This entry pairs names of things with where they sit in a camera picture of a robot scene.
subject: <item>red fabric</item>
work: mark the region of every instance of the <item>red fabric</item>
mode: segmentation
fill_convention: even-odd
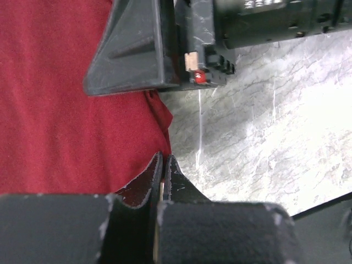
[[[0,0],[0,193],[115,192],[170,154],[156,92],[83,93],[111,5]]]

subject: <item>red button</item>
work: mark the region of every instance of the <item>red button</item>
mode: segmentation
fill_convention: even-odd
[[[207,82],[207,79],[205,77],[205,72],[202,70],[195,70],[194,80],[197,84],[205,84]]]

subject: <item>black plastic housing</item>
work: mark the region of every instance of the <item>black plastic housing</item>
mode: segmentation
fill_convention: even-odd
[[[347,29],[352,0],[115,0],[84,91],[223,86],[234,48]]]

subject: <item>white label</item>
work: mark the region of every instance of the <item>white label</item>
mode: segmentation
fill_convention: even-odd
[[[255,7],[270,6],[271,4],[280,4],[282,0],[244,0],[244,8],[251,9]]]
[[[186,71],[198,70],[198,52],[185,53]]]

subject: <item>marble surface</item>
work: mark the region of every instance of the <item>marble surface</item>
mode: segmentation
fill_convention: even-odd
[[[226,87],[161,94],[173,153],[215,201],[291,215],[352,191],[352,31],[236,51]]]

